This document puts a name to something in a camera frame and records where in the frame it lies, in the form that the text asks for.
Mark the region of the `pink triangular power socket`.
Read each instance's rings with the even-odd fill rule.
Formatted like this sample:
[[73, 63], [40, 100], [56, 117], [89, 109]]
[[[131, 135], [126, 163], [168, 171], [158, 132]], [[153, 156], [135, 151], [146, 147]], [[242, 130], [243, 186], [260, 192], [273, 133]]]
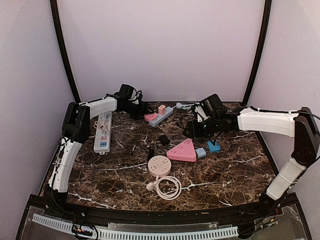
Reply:
[[187, 138], [180, 144], [167, 151], [166, 156], [170, 160], [174, 161], [194, 163], [197, 160], [196, 150], [193, 141], [190, 138]]

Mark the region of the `light blue plug adapter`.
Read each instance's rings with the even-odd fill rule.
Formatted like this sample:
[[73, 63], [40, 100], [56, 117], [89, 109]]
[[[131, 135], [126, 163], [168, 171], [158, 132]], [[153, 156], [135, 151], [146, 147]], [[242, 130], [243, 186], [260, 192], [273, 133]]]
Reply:
[[207, 153], [203, 147], [196, 149], [195, 152], [196, 152], [196, 156], [198, 159], [204, 158], [207, 155]]

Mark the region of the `bright blue plug adapter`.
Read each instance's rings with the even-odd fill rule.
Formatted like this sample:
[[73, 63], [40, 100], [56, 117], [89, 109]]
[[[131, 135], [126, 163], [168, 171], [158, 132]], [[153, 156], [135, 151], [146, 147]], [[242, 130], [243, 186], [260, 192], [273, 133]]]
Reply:
[[218, 143], [218, 141], [214, 141], [214, 140], [209, 140], [207, 142], [207, 146], [208, 146], [208, 150], [210, 153], [218, 153], [221, 151], [221, 147]]

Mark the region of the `pink round power socket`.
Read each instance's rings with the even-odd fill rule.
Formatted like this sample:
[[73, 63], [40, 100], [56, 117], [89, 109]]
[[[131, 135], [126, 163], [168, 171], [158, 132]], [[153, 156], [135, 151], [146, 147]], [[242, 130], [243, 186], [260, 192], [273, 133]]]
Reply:
[[147, 167], [153, 177], [165, 177], [170, 174], [172, 163], [166, 156], [156, 155], [148, 161]]

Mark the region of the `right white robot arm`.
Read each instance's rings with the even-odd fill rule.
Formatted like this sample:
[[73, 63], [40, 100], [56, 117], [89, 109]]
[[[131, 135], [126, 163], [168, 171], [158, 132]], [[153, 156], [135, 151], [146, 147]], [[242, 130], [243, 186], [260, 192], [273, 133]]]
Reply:
[[294, 139], [294, 149], [288, 162], [265, 190], [267, 196], [255, 205], [255, 213], [266, 217], [277, 201], [313, 165], [319, 157], [320, 131], [316, 115], [307, 107], [300, 110], [279, 111], [251, 107], [232, 110], [219, 107], [202, 120], [189, 121], [183, 135], [187, 138], [209, 138], [229, 131], [265, 132]]

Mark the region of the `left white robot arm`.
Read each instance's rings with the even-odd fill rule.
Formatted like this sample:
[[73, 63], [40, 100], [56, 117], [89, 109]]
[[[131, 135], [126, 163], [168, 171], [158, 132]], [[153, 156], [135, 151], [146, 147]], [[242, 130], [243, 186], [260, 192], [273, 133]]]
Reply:
[[89, 102], [71, 102], [62, 124], [60, 150], [48, 188], [57, 193], [66, 193], [76, 156], [91, 132], [91, 119], [109, 112], [125, 112], [131, 119], [139, 120], [152, 112], [150, 105], [138, 99], [128, 99], [124, 93], [107, 94]]

